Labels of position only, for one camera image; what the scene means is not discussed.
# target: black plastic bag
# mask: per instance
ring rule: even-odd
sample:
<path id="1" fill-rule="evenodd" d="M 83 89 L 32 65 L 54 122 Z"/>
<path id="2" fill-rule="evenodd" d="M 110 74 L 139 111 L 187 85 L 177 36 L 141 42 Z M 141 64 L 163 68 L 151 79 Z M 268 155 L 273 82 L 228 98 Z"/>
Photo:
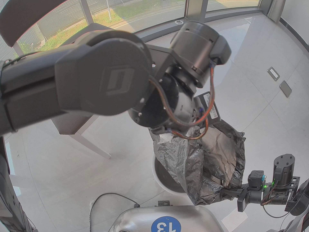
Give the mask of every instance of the black plastic bag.
<path id="1" fill-rule="evenodd" d="M 150 134 L 157 159 L 195 205 L 233 199 L 222 189 L 241 187 L 245 167 L 243 132 L 221 120 L 199 140 Z M 193 127 L 187 135 L 196 137 L 200 130 Z"/>

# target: green grass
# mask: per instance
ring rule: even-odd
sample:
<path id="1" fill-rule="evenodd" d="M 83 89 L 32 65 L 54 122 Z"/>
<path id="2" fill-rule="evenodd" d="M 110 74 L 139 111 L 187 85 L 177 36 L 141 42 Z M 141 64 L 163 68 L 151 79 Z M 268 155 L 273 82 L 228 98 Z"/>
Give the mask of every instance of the green grass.
<path id="1" fill-rule="evenodd" d="M 176 5 L 176 2 L 186 0 L 171 0 L 171 5 Z M 143 13 L 160 10 L 160 0 L 142 0 L 140 2 L 135 2 L 128 4 L 126 6 L 119 5 L 111 9 L 111 17 L 109 19 L 108 11 L 98 13 L 93 15 L 93 21 L 105 26 L 112 26 L 128 18 L 138 16 Z M 46 43 L 41 47 L 34 50 L 47 51 L 59 47 L 63 42 L 65 42 L 69 37 L 77 33 L 79 30 L 87 26 L 86 20 L 82 20 L 77 25 L 71 27 L 70 29 L 60 29 L 55 36 L 49 37 Z M 31 52 L 29 45 L 19 42 L 19 45 L 24 53 Z"/>

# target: chair leg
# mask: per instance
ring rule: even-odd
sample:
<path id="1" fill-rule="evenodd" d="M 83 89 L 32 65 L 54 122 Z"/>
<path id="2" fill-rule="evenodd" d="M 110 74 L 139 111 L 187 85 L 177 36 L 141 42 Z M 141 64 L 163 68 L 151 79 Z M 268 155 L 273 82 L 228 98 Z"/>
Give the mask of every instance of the chair leg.
<path id="1" fill-rule="evenodd" d="M 91 149 L 93 152 L 99 154 L 100 156 L 104 158 L 111 158 L 111 155 L 99 147 L 95 146 L 92 142 L 84 138 L 82 135 L 80 135 L 78 132 L 74 135 L 69 135 L 71 138 L 75 139 L 77 142 L 81 143 L 82 145 L 86 146 L 88 149 Z"/>

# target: black baseboard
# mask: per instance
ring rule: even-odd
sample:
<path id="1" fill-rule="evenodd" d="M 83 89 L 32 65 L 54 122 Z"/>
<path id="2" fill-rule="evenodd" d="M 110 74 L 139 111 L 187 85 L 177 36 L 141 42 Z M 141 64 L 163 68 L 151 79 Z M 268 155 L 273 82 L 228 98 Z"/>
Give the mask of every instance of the black baseboard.
<path id="1" fill-rule="evenodd" d="M 303 38 L 286 22 L 282 17 L 280 18 L 280 22 L 299 40 L 299 42 L 306 48 L 309 52 L 309 45 L 303 40 Z"/>

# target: logo on robot arm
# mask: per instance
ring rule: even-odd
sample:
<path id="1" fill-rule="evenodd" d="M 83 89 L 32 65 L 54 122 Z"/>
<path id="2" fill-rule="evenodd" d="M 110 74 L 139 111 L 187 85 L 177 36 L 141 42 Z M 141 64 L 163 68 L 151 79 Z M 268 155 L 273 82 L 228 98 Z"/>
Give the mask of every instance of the logo on robot arm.
<path id="1" fill-rule="evenodd" d="M 160 217 L 152 223 L 151 232 L 181 232 L 181 225 L 176 218 Z"/>

